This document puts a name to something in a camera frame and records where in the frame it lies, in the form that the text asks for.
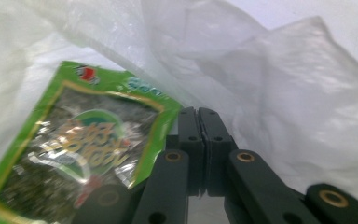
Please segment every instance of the crumpled plastic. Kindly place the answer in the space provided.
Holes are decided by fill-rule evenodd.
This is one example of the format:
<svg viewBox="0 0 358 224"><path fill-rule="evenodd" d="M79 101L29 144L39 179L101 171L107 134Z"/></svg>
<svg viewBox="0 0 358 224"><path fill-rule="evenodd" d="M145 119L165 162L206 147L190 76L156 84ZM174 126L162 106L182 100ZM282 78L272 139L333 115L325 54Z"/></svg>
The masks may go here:
<svg viewBox="0 0 358 224"><path fill-rule="evenodd" d="M0 44L9 35L12 44L0 59L14 57L9 64L0 61L0 139L25 119L13 113L15 106L32 108L12 92L42 92L58 60L95 53L83 45L185 106L219 112L237 144L259 153L289 187L304 192L326 182L358 198L358 62L319 18L268 31L224 0L7 4L12 9L0 16L22 23L10 21L11 28L0 18L0 32L6 29ZM92 63L111 65L101 56ZM31 79L42 83L40 89L21 88Z"/></svg>

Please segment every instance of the logo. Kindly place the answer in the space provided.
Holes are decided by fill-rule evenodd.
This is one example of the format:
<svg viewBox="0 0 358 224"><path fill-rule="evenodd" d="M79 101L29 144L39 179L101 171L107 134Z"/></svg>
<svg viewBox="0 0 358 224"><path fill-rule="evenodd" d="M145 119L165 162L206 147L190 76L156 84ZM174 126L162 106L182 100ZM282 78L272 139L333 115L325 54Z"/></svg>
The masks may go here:
<svg viewBox="0 0 358 224"><path fill-rule="evenodd" d="M76 74L80 80L88 82L90 85L97 85L100 83L100 78L96 75L96 70L86 65L79 65L75 68Z"/></svg>
<svg viewBox="0 0 358 224"><path fill-rule="evenodd" d="M79 207L103 183L103 174L128 157L131 142L125 138L121 119L105 110L89 110L67 120L42 153L28 154L30 161L56 168L82 184L74 206Z"/></svg>

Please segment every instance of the red logo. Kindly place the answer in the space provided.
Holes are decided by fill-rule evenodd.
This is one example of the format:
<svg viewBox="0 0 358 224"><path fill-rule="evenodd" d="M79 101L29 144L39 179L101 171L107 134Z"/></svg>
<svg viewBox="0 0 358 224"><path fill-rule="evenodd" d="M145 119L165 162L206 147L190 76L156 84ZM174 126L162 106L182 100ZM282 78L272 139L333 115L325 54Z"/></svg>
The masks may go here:
<svg viewBox="0 0 358 224"><path fill-rule="evenodd" d="M97 77L95 69L86 65L79 65L76 67L76 74L83 81L88 82L90 85L97 85L100 83L100 78Z"/></svg>

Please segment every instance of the black metal bracket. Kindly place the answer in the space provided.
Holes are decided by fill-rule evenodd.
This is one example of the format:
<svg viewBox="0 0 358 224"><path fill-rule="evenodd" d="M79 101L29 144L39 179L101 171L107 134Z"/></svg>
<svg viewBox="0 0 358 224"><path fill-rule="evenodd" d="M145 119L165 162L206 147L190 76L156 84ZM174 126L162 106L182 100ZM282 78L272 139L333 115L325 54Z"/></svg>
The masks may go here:
<svg viewBox="0 0 358 224"><path fill-rule="evenodd" d="M255 152L238 150L219 115L210 109L183 109L178 134L151 176L133 189L95 190L74 224L186 224L187 197L225 197L231 224L358 223L358 201L330 185L309 187L302 195L288 188Z"/></svg>

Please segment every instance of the seaweed snack package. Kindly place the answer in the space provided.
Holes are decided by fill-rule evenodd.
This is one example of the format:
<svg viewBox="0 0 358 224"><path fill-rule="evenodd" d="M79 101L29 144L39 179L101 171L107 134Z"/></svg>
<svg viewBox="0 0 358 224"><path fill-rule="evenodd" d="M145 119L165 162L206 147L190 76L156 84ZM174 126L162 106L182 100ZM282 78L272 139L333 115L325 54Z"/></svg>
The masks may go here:
<svg viewBox="0 0 358 224"><path fill-rule="evenodd" d="M150 175L180 105L129 72L63 62L0 162L0 223L71 223Z"/></svg>

